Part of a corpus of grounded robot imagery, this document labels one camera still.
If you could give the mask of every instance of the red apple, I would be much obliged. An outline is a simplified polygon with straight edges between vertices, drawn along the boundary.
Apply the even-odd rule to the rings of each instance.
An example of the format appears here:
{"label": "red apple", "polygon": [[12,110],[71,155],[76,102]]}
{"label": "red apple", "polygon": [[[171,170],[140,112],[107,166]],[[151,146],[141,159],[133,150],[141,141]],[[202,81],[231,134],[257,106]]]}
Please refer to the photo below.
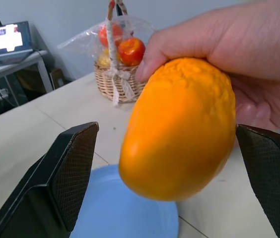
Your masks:
{"label": "red apple", "polygon": [[[119,46],[123,39],[123,30],[120,25],[113,23],[112,30],[114,34],[114,41],[116,46]],[[105,25],[103,25],[99,32],[98,32],[98,38],[101,44],[104,47],[108,47],[108,40],[107,40],[107,28]]]}
{"label": "red apple", "polygon": [[135,37],[129,38],[118,46],[121,62],[126,66],[137,66],[143,59],[144,43]]}

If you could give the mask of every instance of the orange fruit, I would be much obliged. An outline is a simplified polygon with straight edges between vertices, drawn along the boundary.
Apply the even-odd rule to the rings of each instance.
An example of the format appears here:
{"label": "orange fruit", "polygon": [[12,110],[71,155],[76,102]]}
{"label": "orange fruit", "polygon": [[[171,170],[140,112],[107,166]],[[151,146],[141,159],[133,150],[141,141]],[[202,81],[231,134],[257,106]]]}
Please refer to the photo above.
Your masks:
{"label": "orange fruit", "polygon": [[149,79],[134,106],[120,176],[144,197],[186,199],[222,170],[235,130],[229,77],[202,59],[172,60]]}

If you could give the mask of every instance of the blue plate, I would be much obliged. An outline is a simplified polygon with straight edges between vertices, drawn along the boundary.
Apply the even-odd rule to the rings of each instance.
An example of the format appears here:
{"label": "blue plate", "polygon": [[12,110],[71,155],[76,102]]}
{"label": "blue plate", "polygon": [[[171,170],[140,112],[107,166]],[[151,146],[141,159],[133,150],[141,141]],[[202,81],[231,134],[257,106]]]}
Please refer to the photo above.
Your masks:
{"label": "blue plate", "polygon": [[109,165],[91,172],[70,238],[177,238],[178,230],[175,202],[136,195]]}

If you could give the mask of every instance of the white table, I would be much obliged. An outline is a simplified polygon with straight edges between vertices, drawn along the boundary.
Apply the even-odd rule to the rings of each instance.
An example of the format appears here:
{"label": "white table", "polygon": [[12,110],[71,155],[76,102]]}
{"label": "white table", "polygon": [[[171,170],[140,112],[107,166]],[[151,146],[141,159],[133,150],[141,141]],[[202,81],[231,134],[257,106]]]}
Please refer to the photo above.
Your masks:
{"label": "white table", "polygon": [[29,67],[31,65],[36,64],[38,67],[38,70],[40,72],[44,87],[46,89],[46,92],[49,93],[53,90],[53,87],[50,82],[49,75],[46,71],[44,61],[41,56],[46,55],[46,51],[40,51],[32,53],[28,58],[23,60],[20,63],[15,64],[8,64],[4,66],[0,66],[0,78],[7,76],[8,74],[12,74],[14,72],[17,72],[18,70],[24,69],[26,67]]}
{"label": "white table", "polygon": [[[88,75],[0,115],[0,208],[27,169],[72,126],[99,122],[93,167],[118,163],[133,104],[114,108]],[[240,150],[202,192],[178,203],[179,238],[275,238]]]}

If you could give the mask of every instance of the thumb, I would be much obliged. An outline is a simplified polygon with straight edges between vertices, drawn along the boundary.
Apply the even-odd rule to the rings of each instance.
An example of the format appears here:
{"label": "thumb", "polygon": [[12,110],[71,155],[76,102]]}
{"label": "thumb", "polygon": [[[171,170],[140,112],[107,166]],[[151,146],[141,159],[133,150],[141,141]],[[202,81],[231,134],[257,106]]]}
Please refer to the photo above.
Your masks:
{"label": "thumb", "polygon": [[213,10],[155,32],[149,40],[136,79],[147,81],[167,61],[179,57],[208,58],[228,29],[236,6]]}

